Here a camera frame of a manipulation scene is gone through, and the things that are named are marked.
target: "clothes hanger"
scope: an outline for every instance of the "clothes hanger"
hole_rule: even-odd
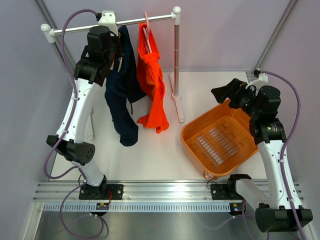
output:
[[[146,48],[148,54],[150,54],[150,53],[152,53],[152,49],[151,49],[150,42],[149,42],[150,25],[149,25],[148,15],[147,15],[146,11],[144,12],[144,17],[145,17],[145,22],[146,22],[146,28],[143,27],[143,32],[144,32],[144,36],[145,36],[144,45],[145,45],[145,48]]]
[[[121,37],[121,32],[119,32],[118,34],[118,40],[119,40],[119,51],[120,51],[120,57],[118,58],[119,60],[119,66],[118,66],[118,69],[117,69],[117,72],[120,72],[121,70],[121,67],[122,67],[122,61],[123,61],[123,57],[124,57],[124,54],[122,53],[122,49],[121,49],[121,43],[120,43],[120,37]],[[112,64],[111,64],[111,67],[110,67],[110,70],[113,70],[114,67],[115,67],[115,60],[113,60]]]

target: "white wall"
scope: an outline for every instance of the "white wall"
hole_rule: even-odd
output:
[[[312,209],[313,225],[320,237],[319,10],[319,0],[298,1],[262,69],[284,76],[299,92],[301,114],[288,146],[288,159],[294,179],[302,186],[307,207]],[[296,114],[295,96],[290,87],[279,80],[270,77],[270,83],[281,91],[279,119],[288,135]]]
[[[248,70],[254,68],[289,0],[45,0],[57,27],[80,9],[115,11],[118,21],[171,13],[182,8],[180,29],[181,70]],[[74,18],[70,26],[95,24],[92,13]],[[174,65],[174,28],[171,20],[152,22],[164,70]],[[138,26],[128,27],[133,48]],[[86,33],[66,36],[78,61],[87,44]]]
[[[71,94],[69,81],[40,30],[32,0],[0,1],[0,235],[20,240],[48,134],[58,128]]]

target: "pink hanger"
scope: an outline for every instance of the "pink hanger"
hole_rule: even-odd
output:
[[[145,48],[147,50],[148,53],[152,53],[152,49],[151,49],[151,45],[149,42],[149,33],[150,33],[150,26],[149,26],[149,20],[148,20],[148,15],[147,12],[144,12],[144,17],[145,17],[145,21],[146,21],[146,28],[143,28],[143,32],[144,32],[144,36],[145,36]]]

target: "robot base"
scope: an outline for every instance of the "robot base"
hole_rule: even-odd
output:
[[[296,209],[301,227],[313,220],[310,209]],[[267,232],[297,232],[298,227],[292,209],[271,209],[269,206],[260,204],[255,210],[256,224],[263,233]]]
[[[80,188],[79,200],[109,200],[108,192],[112,194],[112,200],[122,200],[124,193],[123,184],[107,184],[106,176],[99,186],[85,184]]]

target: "white joint connector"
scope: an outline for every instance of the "white joint connector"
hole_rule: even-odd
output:
[[[116,24],[116,14],[114,11],[102,11],[102,16],[98,22],[99,26],[107,26],[116,36],[119,35]]]
[[[256,94],[258,94],[260,88],[262,86],[267,85],[268,83],[268,75],[266,73],[260,73],[258,79],[251,81],[245,86],[245,89],[248,89],[251,85],[256,87]]]
[[[180,25],[180,13],[181,13],[181,7],[175,6],[172,10],[173,14],[175,15],[174,19],[174,25]]]
[[[47,41],[50,43],[50,44],[53,44],[56,42],[56,38],[54,36],[50,36],[50,31],[51,31],[51,27],[49,24],[42,24],[41,25],[41,31],[44,33]]]

